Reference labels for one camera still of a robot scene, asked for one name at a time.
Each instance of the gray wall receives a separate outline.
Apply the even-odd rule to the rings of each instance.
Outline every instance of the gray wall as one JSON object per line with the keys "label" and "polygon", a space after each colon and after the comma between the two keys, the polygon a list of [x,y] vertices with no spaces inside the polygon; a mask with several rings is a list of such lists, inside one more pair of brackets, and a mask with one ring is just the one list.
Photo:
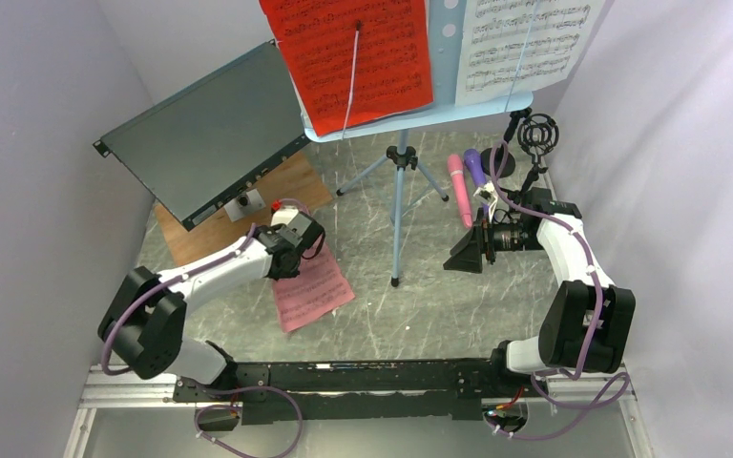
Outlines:
{"label": "gray wall", "polygon": [[95,0],[0,2],[0,457],[63,452],[151,203],[90,144],[150,105]]}
{"label": "gray wall", "polygon": [[[257,0],[98,1],[155,102],[273,38]],[[537,91],[533,108],[554,113],[567,86]],[[508,120],[503,114],[425,130],[497,132]]]}
{"label": "gray wall", "polygon": [[733,2],[617,0],[556,117],[657,455],[733,457]]}

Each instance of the red sheet music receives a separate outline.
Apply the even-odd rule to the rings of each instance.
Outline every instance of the red sheet music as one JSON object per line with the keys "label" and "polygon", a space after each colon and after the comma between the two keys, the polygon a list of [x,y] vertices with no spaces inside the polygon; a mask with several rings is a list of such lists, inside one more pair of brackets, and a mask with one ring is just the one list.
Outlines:
{"label": "red sheet music", "polygon": [[260,0],[317,135],[433,101],[424,0]]}

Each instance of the wooden board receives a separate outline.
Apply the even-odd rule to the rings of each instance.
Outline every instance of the wooden board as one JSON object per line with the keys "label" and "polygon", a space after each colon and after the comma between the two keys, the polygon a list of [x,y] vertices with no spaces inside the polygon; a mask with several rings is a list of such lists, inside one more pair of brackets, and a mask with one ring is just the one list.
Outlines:
{"label": "wooden board", "polygon": [[257,190],[260,191],[266,208],[234,222],[221,209],[189,232],[163,205],[157,203],[154,207],[156,219],[176,265],[188,264],[225,248],[243,236],[252,222],[269,224],[271,210],[267,206],[279,198],[301,200],[310,211],[333,200],[325,184],[301,152],[258,181]]}

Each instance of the tripod leg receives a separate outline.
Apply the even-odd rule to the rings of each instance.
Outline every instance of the tripod leg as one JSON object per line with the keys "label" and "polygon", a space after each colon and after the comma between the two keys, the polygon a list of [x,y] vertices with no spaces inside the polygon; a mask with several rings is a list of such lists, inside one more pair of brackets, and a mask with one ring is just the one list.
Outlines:
{"label": "tripod leg", "polygon": [[418,161],[417,162],[417,169],[420,172],[423,172],[423,175],[426,177],[426,179],[431,183],[431,186],[434,187],[434,189],[437,190],[437,193],[440,195],[440,198],[447,202],[448,201],[448,194],[443,191],[443,189],[440,187],[439,184],[437,184],[437,181],[434,179],[434,177],[431,175],[431,172],[429,172],[428,167],[423,165],[423,162]]}
{"label": "tripod leg", "polygon": [[358,184],[359,181],[364,179],[367,175],[371,174],[372,171],[380,167],[384,162],[388,160],[388,157],[383,156],[380,159],[376,160],[372,163],[369,167],[366,167],[360,174],[358,174],[355,178],[348,181],[344,186],[336,190],[336,196],[343,196],[345,192],[352,189],[353,186]]}
{"label": "tripod leg", "polygon": [[398,167],[394,179],[394,243],[392,245],[392,278],[391,284],[397,287],[400,284],[400,223],[403,216],[403,173],[406,170]]}
{"label": "tripod leg", "polygon": [[[402,131],[399,131],[397,133],[397,154],[402,156],[406,153],[406,148],[408,147],[408,129],[404,129]],[[392,224],[394,224],[395,219],[395,209],[398,206],[398,202],[400,202],[400,206],[403,207],[403,201],[397,199],[397,193],[395,193],[394,196],[392,196],[392,209],[389,212],[389,220],[392,221]]]}

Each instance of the music stand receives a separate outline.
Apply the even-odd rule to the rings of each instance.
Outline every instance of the music stand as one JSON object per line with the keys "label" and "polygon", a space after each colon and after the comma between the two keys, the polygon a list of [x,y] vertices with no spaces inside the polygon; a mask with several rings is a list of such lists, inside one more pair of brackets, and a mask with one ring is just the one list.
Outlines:
{"label": "music stand", "polygon": [[386,132],[398,133],[396,147],[390,146],[384,156],[336,191],[336,195],[340,197],[387,160],[391,159],[395,163],[394,197],[389,214],[389,219],[394,225],[391,285],[395,287],[400,284],[401,218],[408,210],[408,208],[403,208],[403,180],[406,167],[410,166],[412,170],[419,169],[429,181],[431,187],[439,193],[440,198],[444,201],[449,199],[445,191],[436,183],[428,168],[416,157],[413,148],[408,146],[408,130],[442,122],[499,115],[522,110],[533,103],[533,93],[524,92],[473,105],[454,105],[456,76],[459,68],[459,56],[462,51],[462,24],[465,20],[466,2],[458,2],[454,8],[446,7],[446,3],[443,0],[434,0],[429,3],[429,55],[431,82],[434,87],[433,103],[420,110],[396,114],[359,126],[347,127],[344,133],[339,131],[322,136],[316,135],[310,119],[303,113],[305,135],[310,140],[320,143]]}

